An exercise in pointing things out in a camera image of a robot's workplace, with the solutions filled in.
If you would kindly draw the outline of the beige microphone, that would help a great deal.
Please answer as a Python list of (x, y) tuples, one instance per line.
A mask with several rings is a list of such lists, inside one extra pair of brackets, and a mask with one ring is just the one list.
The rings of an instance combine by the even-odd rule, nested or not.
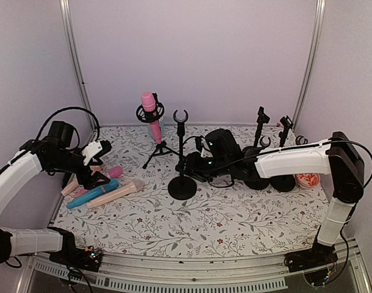
[(125, 197), (129, 194), (135, 194), (138, 193), (140, 190), (144, 188), (144, 182), (142, 180), (134, 180), (128, 183), (127, 185), (116, 189), (112, 192), (109, 192), (107, 194), (104, 194), (90, 202), (87, 203), (88, 209), (97, 208), (99, 206), (102, 206), (106, 203), (112, 202), (114, 200), (117, 200), (119, 198)]
[[(92, 170), (92, 172), (100, 172), (102, 171), (102, 166), (91, 166), (90, 169)], [(78, 183), (78, 180), (76, 177), (74, 177), (70, 183), (68, 183), (61, 191), (61, 194), (63, 196), (67, 196), (68, 194), (72, 193), (75, 189), (77, 189), (79, 187), (79, 183)]]

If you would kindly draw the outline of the blue microphone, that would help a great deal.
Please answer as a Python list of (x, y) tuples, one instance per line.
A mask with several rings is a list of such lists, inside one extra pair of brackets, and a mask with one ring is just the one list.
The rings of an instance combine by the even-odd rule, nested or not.
[(116, 190), (119, 187), (118, 179), (114, 178), (111, 179), (109, 183), (104, 184), (102, 186), (98, 186), (85, 194), (75, 198), (70, 203), (67, 204), (67, 209), (73, 209), (78, 206), (81, 206), (101, 195), (104, 195), (108, 192), (112, 192), (113, 190)]

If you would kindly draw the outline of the black microphone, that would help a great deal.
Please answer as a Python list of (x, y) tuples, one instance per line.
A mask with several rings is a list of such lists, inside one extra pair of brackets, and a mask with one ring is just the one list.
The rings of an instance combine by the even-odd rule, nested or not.
[(65, 188), (67, 184), (69, 183), (69, 180), (71, 178), (71, 173), (65, 173), (62, 178), (62, 188)]

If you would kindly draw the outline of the round stand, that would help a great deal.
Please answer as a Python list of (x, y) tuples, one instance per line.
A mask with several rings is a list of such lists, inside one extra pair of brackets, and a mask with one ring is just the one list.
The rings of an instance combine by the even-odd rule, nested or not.
[(266, 138), (262, 136), (263, 125), (267, 124), (270, 121), (268, 115), (264, 112), (264, 107), (260, 106), (257, 113), (257, 128), (254, 135), (253, 145), (247, 146), (243, 149), (243, 153), (247, 153), (248, 151), (260, 151), (263, 150), (271, 145), (271, 139), (268, 137), (267, 142), (264, 141)]
[(293, 121), (289, 116), (282, 117), (280, 119), (280, 125), (283, 127), (283, 130), (279, 133), (280, 138), (279, 147), (284, 147), (288, 137), (289, 130), (293, 128)]
[[(245, 156), (250, 156), (252, 154), (258, 154), (261, 150), (265, 149), (266, 147), (270, 146), (271, 139), (267, 137), (268, 142), (264, 142), (263, 140), (266, 138), (266, 136), (262, 136), (259, 138), (259, 141), (257, 143), (260, 144), (260, 146), (247, 146), (243, 149), (243, 153)], [(244, 184), (253, 189), (253, 190), (263, 190), (268, 187), (269, 185), (269, 179), (267, 178), (261, 178), (257, 171), (255, 169), (252, 170), (251, 175), (248, 180), (244, 181)]]
[(184, 110), (184, 118), (177, 117), (177, 110), (173, 113), (173, 120), (177, 123), (177, 136), (179, 141), (179, 155), (178, 164), (175, 166), (175, 170), (178, 176), (174, 177), (169, 185), (169, 195), (176, 200), (188, 200), (192, 198), (197, 191), (197, 184), (193, 178), (185, 175), (185, 156), (183, 154), (183, 144), (185, 136), (185, 123), (188, 120), (188, 112)]
[[(295, 139), (296, 145), (305, 145), (308, 139), (304, 136), (297, 136)], [(270, 178), (271, 186), (279, 192), (291, 192), (296, 186), (294, 175), (280, 175)]]

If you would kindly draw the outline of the short pink microphone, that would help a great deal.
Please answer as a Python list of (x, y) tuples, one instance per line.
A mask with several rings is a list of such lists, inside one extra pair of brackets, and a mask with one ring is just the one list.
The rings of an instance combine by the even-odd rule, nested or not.
[[(109, 170), (107, 170), (106, 172), (104, 172), (104, 174), (110, 178), (110, 179), (113, 179), (113, 178), (119, 178), (122, 174), (123, 174), (123, 169), (121, 168), (121, 166), (116, 166), (116, 167), (113, 167)], [(84, 195), (88, 192), (89, 190), (83, 188), (82, 186), (81, 187), (78, 187), (73, 193), (72, 193), (72, 197), (73, 198), (78, 198), (80, 197), (81, 195)]]

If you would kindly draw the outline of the black tripod shock-mount stand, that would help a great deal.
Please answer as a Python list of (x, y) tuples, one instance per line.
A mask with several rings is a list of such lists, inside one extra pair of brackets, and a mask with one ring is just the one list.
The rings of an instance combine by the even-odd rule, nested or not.
[(184, 124), (187, 122), (189, 115), (186, 110), (184, 110), (184, 113), (185, 117), (182, 120), (177, 118), (177, 111), (173, 113), (173, 119), (178, 124), (178, 135), (180, 138), (180, 151), (178, 153), (169, 148), (166, 141), (162, 139), (159, 120), (164, 115), (164, 106), (158, 101), (158, 94), (152, 92), (144, 92), (142, 94), (141, 105), (136, 110), (136, 117), (140, 122), (150, 125), (151, 133), (156, 142), (156, 148), (149, 156), (147, 162), (142, 166), (143, 169), (148, 167), (148, 164), (153, 157), (164, 156), (170, 153), (176, 154), (179, 157), (179, 164), (181, 166), (185, 164), (185, 158), (183, 155), (183, 137), (185, 135)]

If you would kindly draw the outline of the tall pink microphone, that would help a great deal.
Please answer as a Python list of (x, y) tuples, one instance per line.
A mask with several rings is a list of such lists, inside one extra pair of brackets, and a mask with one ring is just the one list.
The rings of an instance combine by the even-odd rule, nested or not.
[(152, 92), (144, 92), (141, 96), (142, 101), (142, 108), (145, 113), (145, 120), (150, 123), (151, 129), (153, 131), (155, 141), (157, 144), (162, 143), (162, 137), (159, 127), (159, 114), (158, 114), (158, 107), (159, 102), (158, 99)]

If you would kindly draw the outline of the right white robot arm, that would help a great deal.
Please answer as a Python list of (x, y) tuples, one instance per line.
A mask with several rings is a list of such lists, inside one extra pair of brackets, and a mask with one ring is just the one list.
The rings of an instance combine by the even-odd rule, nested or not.
[[(201, 182), (229, 175), (251, 189), (264, 189), (270, 184), (280, 192), (293, 190), (296, 182), (290, 176), (330, 175), (334, 185), (332, 199), (317, 232), (317, 244), (306, 253), (306, 261), (319, 266), (329, 257), (329, 247), (335, 244), (363, 197), (365, 166), (354, 144), (338, 131), (329, 139), (305, 145), (241, 149), (230, 130), (219, 128), (205, 136), (198, 151), (182, 156), (175, 169)], [(208, 157), (201, 154), (204, 148), (210, 152)]]

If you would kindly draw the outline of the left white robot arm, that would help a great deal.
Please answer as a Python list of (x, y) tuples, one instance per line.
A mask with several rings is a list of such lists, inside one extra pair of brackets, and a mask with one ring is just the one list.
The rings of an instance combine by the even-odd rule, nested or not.
[[(84, 148), (70, 148), (75, 127), (64, 121), (51, 123), (43, 138), (28, 140), (14, 157), (0, 169), (0, 216), (17, 193), (41, 172), (71, 173), (78, 184), (91, 190), (110, 182), (94, 165), (112, 146), (107, 140), (96, 139)], [(52, 257), (75, 265), (84, 250), (77, 248), (73, 233), (59, 228), (40, 230), (0, 227), (0, 264), (19, 255), (49, 253)]]

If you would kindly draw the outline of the floral table mat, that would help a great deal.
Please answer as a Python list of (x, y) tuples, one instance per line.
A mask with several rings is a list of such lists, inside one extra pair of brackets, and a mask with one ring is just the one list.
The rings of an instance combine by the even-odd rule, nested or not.
[(105, 169), (121, 166), (121, 185), (139, 179), (144, 188), (95, 209), (68, 209), (72, 197), (66, 196), (54, 225), (71, 231), (80, 247), (173, 258), (302, 250), (311, 246), (326, 214), (328, 200), (320, 187), (255, 191), (228, 178), (198, 183), (190, 200), (174, 200), (167, 186), (177, 174), (178, 158), (151, 158), (155, 143), (147, 127), (104, 128), (101, 138), (112, 144)]

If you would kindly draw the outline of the orange patterned small bowl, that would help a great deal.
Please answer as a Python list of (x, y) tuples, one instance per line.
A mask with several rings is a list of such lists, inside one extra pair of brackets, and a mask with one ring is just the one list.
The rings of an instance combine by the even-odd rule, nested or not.
[(301, 173), (295, 175), (296, 182), (302, 188), (313, 188), (320, 183), (320, 176), (317, 173)]

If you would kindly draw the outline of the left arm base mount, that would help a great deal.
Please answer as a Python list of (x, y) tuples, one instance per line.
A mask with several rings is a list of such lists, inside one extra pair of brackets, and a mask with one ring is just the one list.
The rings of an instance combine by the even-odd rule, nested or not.
[(103, 249), (90, 245), (85, 248), (76, 246), (75, 235), (61, 228), (51, 227), (51, 230), (62, 236), (62, 247), (60, 251), (51, 252), (49, 260), (75, 269), (98, 272), (103, 259)]

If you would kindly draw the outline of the front aluminium rail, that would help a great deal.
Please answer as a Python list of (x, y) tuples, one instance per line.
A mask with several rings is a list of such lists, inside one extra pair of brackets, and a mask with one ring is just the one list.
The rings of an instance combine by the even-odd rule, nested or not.
[(356, 240), (335, 245), (338, 260), (291, 271), (286, 253), (227, 258), (158, 258), (105, 253), (88, 279), (46, 254), (30, 257), (16, 292), (372, 292)]

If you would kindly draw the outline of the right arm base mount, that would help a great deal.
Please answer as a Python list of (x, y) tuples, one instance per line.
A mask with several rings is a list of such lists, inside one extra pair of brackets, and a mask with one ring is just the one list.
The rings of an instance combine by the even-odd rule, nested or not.
[(326, 246), (316, 241), (309, 249), (287, 253), (283, 263), (289, 272), (298, 272), (332, 264), (337, 260), (335, 245)]

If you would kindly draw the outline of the left aluminium frame post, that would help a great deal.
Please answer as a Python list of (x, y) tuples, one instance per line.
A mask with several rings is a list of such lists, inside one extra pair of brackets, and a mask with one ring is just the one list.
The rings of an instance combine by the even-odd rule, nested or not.
[(71, 63), (74, 71), (74, 75), (76, 78), (78, 92), (81, 98), (82, 106), (91, 111), (92, 107), (90, 105), (89, 97), (86, 90), (86, 83), (83, 77), (81, 64), (79, 61), (78, 56), (78, 49), (76, 45), (75, 34), (73, 31), (73, 24), (71, 18), (71, 10), (70, 10), (70, 1), (68, 0), (60, 0), (60, 14), (64, 26), (65, 37), (67, 41), (67, 46), (71, 58)]

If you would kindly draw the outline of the aluminium frame post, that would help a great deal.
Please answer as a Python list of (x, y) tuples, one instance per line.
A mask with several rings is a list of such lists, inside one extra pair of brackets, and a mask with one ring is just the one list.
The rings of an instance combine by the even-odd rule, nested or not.
[(317, 0), (307, 62), (305, 66), (304, 75), (302, 78), (299, 96), (296, 102), (296, 106), (294, 108), (294, 114), (293, 114), (294, 131), (296, 131), (299, 127), (301, 115), (304, 110), (307, 93), (308, 93), (310, 82), (312, 79), (312, 73), (313, 73), (313, 69), (315, 66), (315, 62), (316, 62), (318, 46), (319, 46), (319, 42), (320, 42), (322, 30), (323, 30), (325, 9), (326, 9), (326, 0)]
[(83, 77), (81, 64), (79, 61), (78, 56), (78, 49), (76, 45), (75, 34), (73, 31), (73, 24), (71, 18), (71, 10), (70, 10), (70, 1), (68, 0), (60, 0), (60, 14), (64, 26), (65, 37), (67, 41), (67, 46), (71, 58), (71, 63), (74, 71), (74, 75), (76, 78), (78, 92), (81, 98), (82, 106), (91, 111), (92, 107), (90, 105), (89, 97), (86, 90), (86, 83)]

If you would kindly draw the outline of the right aluminium frame post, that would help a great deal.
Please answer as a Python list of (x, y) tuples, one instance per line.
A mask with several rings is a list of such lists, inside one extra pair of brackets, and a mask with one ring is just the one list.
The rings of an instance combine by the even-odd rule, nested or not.
[(326, 0), (317, 0), (307, 62), (305, 66), (304, 75), (302, 78), (299, 96), (296, 102), (296, 106), (294, 108), (294, 114), (293, 114), (294, 131), (296, 131), (299, 127), (301, 115), (304, 110), (307, 93), (308, 93), (310, 82), (312, 79), (312, 73), (313, 73), (313, 69), (315, 66), (315, 62), (316, 62), (318, 46), (319, 46), (319, 42), (320, 42), (322, 30), (323, 30), (325, 9), (326, 9)]

